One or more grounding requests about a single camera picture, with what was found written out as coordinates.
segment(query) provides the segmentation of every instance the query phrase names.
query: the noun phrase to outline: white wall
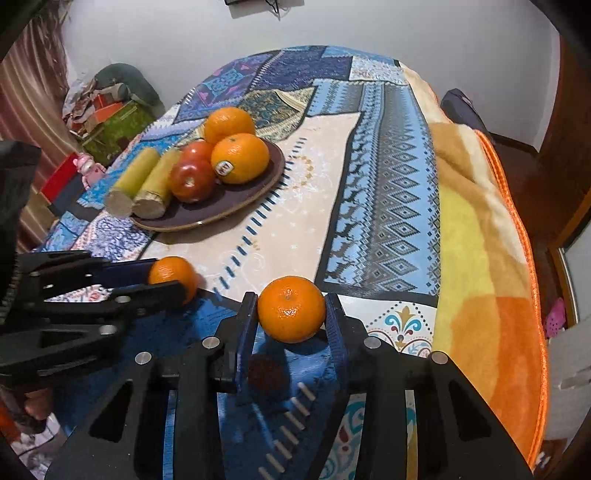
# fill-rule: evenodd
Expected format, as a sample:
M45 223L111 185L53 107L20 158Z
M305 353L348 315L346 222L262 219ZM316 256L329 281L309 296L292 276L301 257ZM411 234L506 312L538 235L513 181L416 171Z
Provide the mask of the white wall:
M556 32L529 0L280 0L305 4L281 21L269 11L232 18L260 2L74 0L64 42L77 74L130 63L166 107L241 56L302 44L357 48L402 61L439 96L464 90L491 131L541 143L556 91Z

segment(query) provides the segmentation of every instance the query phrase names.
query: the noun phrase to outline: brown plate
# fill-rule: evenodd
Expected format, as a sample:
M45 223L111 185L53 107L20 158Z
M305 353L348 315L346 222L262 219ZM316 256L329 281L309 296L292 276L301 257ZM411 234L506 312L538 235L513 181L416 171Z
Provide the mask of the brown plate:
M271 160L267 169L253 181L243 185L217 185L213 195L205 202L181 203L172 199L165 214L154 220L145 220L132 215L134 223L155 232L178 232L225 218L233 212L254 202L273 188L285 167L285 157L274 143L265 140Z

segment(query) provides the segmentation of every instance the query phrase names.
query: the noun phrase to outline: figurine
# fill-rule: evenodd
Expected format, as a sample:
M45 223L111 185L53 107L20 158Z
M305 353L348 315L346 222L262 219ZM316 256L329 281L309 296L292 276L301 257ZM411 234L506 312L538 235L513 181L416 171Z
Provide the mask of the figurine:
M82 175L82 185L86 190L89 190L106 174L104 166L95 162L92 155L88 153L79 153L72 162L74 162L76 170Z

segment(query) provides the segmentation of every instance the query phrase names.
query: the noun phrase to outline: green box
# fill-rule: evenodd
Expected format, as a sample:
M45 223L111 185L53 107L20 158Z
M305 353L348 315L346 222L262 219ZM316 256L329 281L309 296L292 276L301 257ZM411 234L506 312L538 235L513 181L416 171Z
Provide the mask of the green box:
M82 142L82 147L95 161L108 167L134 137L141 133L154 117L133 100L97 126Z

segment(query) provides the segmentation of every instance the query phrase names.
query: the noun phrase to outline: orange blanket trim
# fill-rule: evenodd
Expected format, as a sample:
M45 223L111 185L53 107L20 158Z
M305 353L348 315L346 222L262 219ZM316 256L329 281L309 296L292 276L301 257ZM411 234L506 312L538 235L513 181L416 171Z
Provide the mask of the orange blanket trim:
M546 417L548 413L548 353L546 350L544 330L542 328L538 278L535 274L534 256L531 251L530 239L527 235L527 231L523 226L523 223L521 222L521 218L517 213L517 209L513 204L513 198L511 197L511 192L509 191L509 186L507 185L505 172L503 171L501 161L499 160L499 157L496 154L495 147L492 146L491 142L488 140L485 134L478 130L474 130L474 132L480 140L482 149L484 150L486 158L489 164L491 165L491 169L495 175L496 181L499 184L501 195L505 199L505 203L511 214L511 218L513 218L513 222L519 234L519 240L521 241L521 245L525 252L525 259L527 260L528 269L530 271L531 297L534 301L535 316L538 320L538 335L540 341L540 350L542 354L542 385L540 393L540 406L538 408L538 420L535 428L534 442L531 446L530 453L527 457L527 462L530 468L533 470L535 467L536 458L542 445L542 440L544 438L544 427L546 424Z

